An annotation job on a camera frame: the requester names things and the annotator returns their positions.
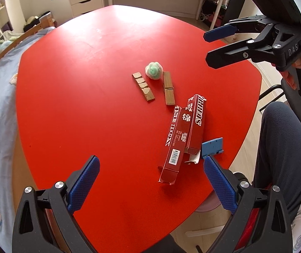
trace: metal screw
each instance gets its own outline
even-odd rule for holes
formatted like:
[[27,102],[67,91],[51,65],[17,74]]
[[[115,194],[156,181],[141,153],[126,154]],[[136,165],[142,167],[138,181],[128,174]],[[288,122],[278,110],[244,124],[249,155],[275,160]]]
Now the metal screw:
[[240,186],[244,187],[244,188],[248,188],[249,187],[249,183],[247,181],[241,181],[240,182]]
[[55,188],[62,188],[64,186],[63,182],[56,182],[56,184],[54,185]]
[[276,192],[280,192],[280,188],[279,186],[273,186],[272,189]]
[[25,189],[24,189],[24,192],[25,193],[30,193],[32,191],[32,187],[26,187]]

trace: blue bedsheet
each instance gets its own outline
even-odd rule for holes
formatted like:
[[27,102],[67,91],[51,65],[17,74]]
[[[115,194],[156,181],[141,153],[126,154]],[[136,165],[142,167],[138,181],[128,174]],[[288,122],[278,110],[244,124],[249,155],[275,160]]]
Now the blue bedsheet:
[[53,29],[46,28],[26,38],[0,60],[0,246],[5,253],[12,251],[12,231],[15,220],[12,163],[17,135],[16,73],[23,52]]

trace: blue block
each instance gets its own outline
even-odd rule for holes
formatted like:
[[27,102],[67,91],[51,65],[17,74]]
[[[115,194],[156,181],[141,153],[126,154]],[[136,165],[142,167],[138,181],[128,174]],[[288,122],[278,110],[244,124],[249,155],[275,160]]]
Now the blue block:
[[216,155],[223,152],[223,138],[213,139],[202,143],[201,156],[203,159],[208,155]]
[[81,173],[76,183],[68,194],[68,211],[73,214],[74,211],[81,209],[83,203],[91,190],[91,187],[100,171],[100,161],[98,157],[93,157],[84,171]]
[[236,26],[232,26],[230,24],[226,24],[219,28],[214,28],[204,33],[203,39],[206,42],[213,42],[231,35],[234,35],[238,32],[238,28]]
[[230,210],[230,212],[234,214],[238,207],[236,192],[210,156],[204,159],[204,173],[207,175],[224,209]]

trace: barcode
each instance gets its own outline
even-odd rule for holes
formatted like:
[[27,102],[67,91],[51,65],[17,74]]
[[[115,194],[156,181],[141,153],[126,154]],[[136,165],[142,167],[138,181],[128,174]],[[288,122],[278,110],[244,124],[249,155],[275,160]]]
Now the barcode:
[[180,151],[177,149],[173,149],[172,154],[170,155],[169,163],[172,165],[176,165],[179,155]]

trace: cable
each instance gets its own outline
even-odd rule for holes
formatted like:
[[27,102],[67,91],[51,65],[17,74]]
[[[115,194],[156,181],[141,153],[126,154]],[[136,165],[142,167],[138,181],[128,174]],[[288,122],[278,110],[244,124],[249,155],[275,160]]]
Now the cable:
[[212,15],[212,14],[205,15],[205,14],[203,13],[203,9],[202,9],[202,8],[203,8],[203,5],[204,5],[205,1],[206,1],[206,0],[204,0],[203,3],[202,3],[201,13],[200,13],[200,17],[199,17],[199,21],[202,21],[202,22],[203,22],[205,19],[209,18],[209,16]]

